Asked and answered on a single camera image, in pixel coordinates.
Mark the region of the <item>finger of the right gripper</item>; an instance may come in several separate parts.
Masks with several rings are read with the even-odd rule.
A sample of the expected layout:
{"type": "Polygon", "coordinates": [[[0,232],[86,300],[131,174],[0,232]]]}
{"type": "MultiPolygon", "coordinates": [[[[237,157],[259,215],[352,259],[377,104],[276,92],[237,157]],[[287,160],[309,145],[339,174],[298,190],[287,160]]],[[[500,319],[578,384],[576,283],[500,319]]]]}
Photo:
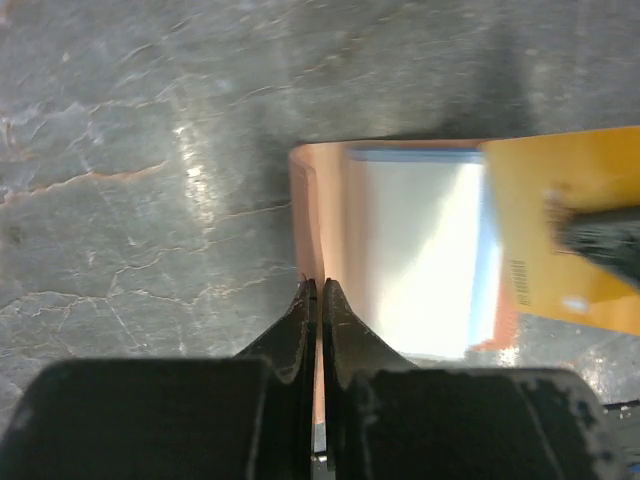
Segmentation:
{"type": "Polygon", "coordinates": [[[599,211],[547,205],[557,253],[579,256],[635,290],[639,289],[639,206],[599,211]]]}

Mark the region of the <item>yellow credit card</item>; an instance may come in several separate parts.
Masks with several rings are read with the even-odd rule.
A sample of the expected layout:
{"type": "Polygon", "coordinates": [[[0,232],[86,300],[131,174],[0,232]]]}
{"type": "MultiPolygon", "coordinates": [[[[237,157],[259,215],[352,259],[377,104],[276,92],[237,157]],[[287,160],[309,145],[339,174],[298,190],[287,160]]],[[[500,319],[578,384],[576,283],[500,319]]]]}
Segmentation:
{"type": "Polygon", "coordinates": [[[517,308],[639,332],[639,129],[483,143],[517,308]]]}

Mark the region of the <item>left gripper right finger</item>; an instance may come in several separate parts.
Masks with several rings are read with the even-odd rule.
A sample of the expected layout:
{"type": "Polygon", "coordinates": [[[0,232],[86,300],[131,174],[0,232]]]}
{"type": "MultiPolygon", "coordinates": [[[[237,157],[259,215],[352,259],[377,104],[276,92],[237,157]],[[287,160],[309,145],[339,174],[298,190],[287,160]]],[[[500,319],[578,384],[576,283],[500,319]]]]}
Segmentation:
{"type": "Polygon", "coordinates": [[[421,368],[323,289],[327,457],[339,479],[626,479],[594,392],[555,368],[421,368]]]}

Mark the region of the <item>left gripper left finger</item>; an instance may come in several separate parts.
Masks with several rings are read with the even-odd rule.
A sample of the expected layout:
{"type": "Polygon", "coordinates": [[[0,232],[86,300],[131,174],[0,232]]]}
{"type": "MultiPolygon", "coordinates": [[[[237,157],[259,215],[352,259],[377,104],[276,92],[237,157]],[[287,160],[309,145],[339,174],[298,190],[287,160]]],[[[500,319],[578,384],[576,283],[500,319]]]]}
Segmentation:
{"type": "Polygon", "coordinates": [[[307,479],[317,293],[237,355],[74,359],[28,386],[1,441],[5,479],[307,479]]]}

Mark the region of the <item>tan leather card holder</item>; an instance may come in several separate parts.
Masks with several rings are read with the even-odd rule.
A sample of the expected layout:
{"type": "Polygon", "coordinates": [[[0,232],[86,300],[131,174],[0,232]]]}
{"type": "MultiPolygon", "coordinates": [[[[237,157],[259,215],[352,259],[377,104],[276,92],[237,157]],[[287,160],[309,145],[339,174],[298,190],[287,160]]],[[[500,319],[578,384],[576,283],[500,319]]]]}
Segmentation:
{"type": "Polygon", "coordinates": [[[390,360],[359,367],[505,367],[517,360],[508,288],[478,139],[306,144],[289,155],[296,263],[341,287],[390,360]]]}

